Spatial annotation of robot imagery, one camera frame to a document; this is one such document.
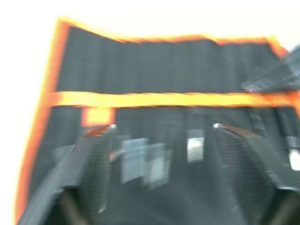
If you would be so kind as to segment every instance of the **orange binding edge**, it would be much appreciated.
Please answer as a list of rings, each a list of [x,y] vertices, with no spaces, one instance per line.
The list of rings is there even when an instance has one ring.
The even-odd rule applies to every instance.
[[[103,36],[105,38],[109,38],[112,40],[116,40],[119,42],[134,42],[134,43],[142,43],[142,42],[180,42],[180,41],[191,41],[191,40],[200,40],[200,39],[208,39],[216,42],[219,45],[224,45],[228,43],[237,43],[237,44],[243,44],[243,43],[266,43],[269,44],[272,51],[278,55],[279,57],[283,57],[285,54],[287,54],[287,50],[280,46],[277,39],[275,37],[241,37],[241,38],[216,38],[209,35],[183,35],[183,36],[165,36],[165,37],[127,37],[119,34],[115,34],[112,32],[108,32],[105,30],[98,29],[96,27],[90,26],[88,24],[83,24],[78,21],[72,20],[67,17],[61,17],[58,19],[56,28],[54,31],[53,39],[52,39],[52,45],[50,49],[49,59],[45,70],[45,77],[44,82],[41,88],[40,97],[38,101],[38,105],[36,107],[33,121],[31,124],[29,137],[27,140],[27,144],[25,146],[25,149],[23,151],[23,158],[21,162],[21,169],[19,171],[19,179],[17,184],[17,191],[15,195],[15,205],[14,205],[14,221],[15,224],[18,223],[22,213],[24,212],[27,200],[28,200],[28,193],[29,193],[29,186],[30,186],[30,178],[31,178],[31,172],[32,168],[36,159],[37,151],[39,148],[39,145],[41,143],[41,140],[43,138],[48,118],[51,112],[51,107],[55,105],[72,105],[72,106],[90,106],[90,103],[87,101],[86,98],[84,98],[85,102],[76,103],[74,102],[74,99],[72,95],[74,93],[66,94],[67,98],[70,98],[74,103],[70,104],[66,102],[66,99],[64,97],[61,97],[63,93],[54,93],[55,87],[57,84],[57,80],[59,77],[60,72],[60,66],[62,63],[65,45],[68,39],[69,30],[71,27],[77,27],[83,30],[86,30],[88,32],[92,32],[95,34],[98,34],[100,36]],[[199,95],[202,95],[202,97],[205,97],[205,102],[202,103],[199,102]],[[240,93],[233,93],[233,94],[178,94],[177,98],[181,100],[181,104],[184,104],[184,102],[188,103],[189,106],[192,106],[193,104],[198,103],[200,105],[209,105],[209,102],[207,102],[210,98],[214,99],[214,106],[217,106],[217,103],[222,104],[222,106],[225,106],[224,103],[222,103],[221,100],[216,102],[216,99],[225,99],[226,100],[226,106],[234,106],[234,107],[240,107],[240,106],[258,106],[259,104],[261,106],[280,106],[280,105],[290,105],[291,102],[293,102],[293,106],[296,107],[298,115],[300,115],[300,106],[299,103],[299,96],[298,94],[291,93],[289,96],[290,100],[287,99],[287,97],[284,97],[283,94],[275,94],[272,96],[279,97],[278,100],[268,100],[268,97],[272,98],[272,96],[261,96],[261,95],[247,95],[247,94],[240,94]],[[120,100],[127,98],[128,95],[118,95],[115,102],[113,104],[109,104],[110,110],[105,109],[106,112],[114,112],[114,107],[130,107],[129,103],[127,102],[127,105],[122,103]],[[139,107],[142,106],[143,103],[141,103],[141,96],[133,95],[132,98],[135,99],[134,105],[131,105],[131,107]],[[147,104],[154,104],[157,105],[157,97],[153,95],[153,99],[149,98],[149,95],[146,95],[148,99]],[[167,105],[173,105],[174,101],[169,102],[169,100],[166,100],[165,102]],[[87,115],[95,114],[96,112],[92,112],[87,110]],[[90,121],[82,121],[83,124],[87,122],[89,123],[98,123],[99,121],[93,121],[91,119]]]

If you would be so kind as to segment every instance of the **orange tab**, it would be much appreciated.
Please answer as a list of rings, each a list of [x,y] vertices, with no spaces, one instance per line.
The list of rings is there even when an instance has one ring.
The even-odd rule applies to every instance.
[[[94,127],[114,123],[114,108],[84,107],[82,110],[82,126],[84,127]]]

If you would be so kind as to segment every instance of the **white background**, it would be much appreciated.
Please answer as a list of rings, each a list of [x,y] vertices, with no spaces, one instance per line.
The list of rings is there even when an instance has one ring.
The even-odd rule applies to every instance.
[[[129,36],[276,35],[288,50],[300,42],[296,2],[175,2],[0,2],[0,225],[10,225],[13,221],[20,160],[58,16],[67,15]]]

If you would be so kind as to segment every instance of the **orange strap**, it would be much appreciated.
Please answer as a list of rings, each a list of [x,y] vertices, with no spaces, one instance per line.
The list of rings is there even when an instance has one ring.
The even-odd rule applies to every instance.
[[[53,106],[75,107],[152,107],[152,106],[227,106],[227,107],[278,107],[295,106],[299,96],[290,94],[254,93],[142,93],[142,94],[99,94],[93,92],[62,91],[52,96]]]

